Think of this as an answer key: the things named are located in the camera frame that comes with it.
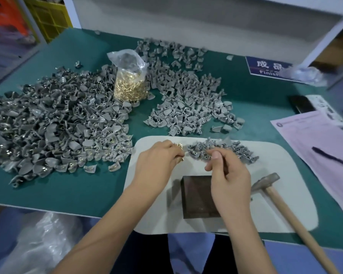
plastic bag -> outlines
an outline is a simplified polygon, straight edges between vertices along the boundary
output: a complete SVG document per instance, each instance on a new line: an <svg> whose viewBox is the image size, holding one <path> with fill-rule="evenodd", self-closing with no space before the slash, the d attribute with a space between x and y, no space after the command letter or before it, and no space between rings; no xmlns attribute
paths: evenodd
<svg viewBox="0 0 343 274"><path fill-rule="evenodd" d="M107 53L117 66L114 97L120 101L139 101L147 97L145 79L148 64L131 49Z"/></svg>
<svg viewBox="0 0 343 274"><path fill-rule="evenodd" d="M328 85L323 73L313 66L302 67L300 65L296 65L283 68L278 72L278 75L283 78L300 81L315 87L326 87Z"/></svg>
<svg viewBox="0 0 343 274"><path fill-rule="evenodd" d="M82 238L76 216L34 212L23 216L17 245L0 274L48 274Z"/></svg>

forearm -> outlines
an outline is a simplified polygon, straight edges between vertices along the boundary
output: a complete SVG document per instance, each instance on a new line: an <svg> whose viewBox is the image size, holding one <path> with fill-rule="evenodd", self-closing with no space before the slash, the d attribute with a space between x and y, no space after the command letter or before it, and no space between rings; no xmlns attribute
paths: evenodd
<svg viewBox="0 0 343 274"><path fill-rule="evenodd" d="M155 198L144 189L129 186L105 216L59 263L53 274L108 274L129 234Z"/></svg>
<svg viewBox="0 0 343 274"><path fill-rule="evenodd" d="M250 214L225 224L239 274L277 274Z"/></svg>

black pants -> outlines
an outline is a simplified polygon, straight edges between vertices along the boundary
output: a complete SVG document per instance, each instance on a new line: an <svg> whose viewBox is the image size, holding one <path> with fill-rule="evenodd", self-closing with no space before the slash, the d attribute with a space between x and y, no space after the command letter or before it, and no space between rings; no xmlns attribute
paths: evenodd
<svg viewBox="0 0 343 274"><path fill-rule="evenodd" d="M111 273L173 274L167 235L142 235L133 231ZM237 273L229 237L216 235L202 273Z"/></svg>

blue sign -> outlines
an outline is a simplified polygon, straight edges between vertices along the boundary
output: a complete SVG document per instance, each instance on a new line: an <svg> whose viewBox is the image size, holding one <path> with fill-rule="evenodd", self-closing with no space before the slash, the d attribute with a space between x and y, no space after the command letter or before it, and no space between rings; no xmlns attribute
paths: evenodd
<svg viewBox="0 0 343 274"><path fill-rule="evenodd" d="M282 68L288 68L292 64L283 61L271 61L270 59L245 57L251 75L270 77L275 79L299 82L296 80L279 77L277 74Z"/></svg>

person's left hand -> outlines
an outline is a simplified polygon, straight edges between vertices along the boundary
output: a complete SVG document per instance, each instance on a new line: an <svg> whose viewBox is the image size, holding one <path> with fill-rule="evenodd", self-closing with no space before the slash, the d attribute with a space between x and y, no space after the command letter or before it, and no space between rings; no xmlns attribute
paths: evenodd
<svg viewBox="0 0 343 274"><path fill-rule="evenodd" d="M183 149L170 140L155 143L140 153L132 184L159 195L168 183L172 170L183 157Z"/></svg>

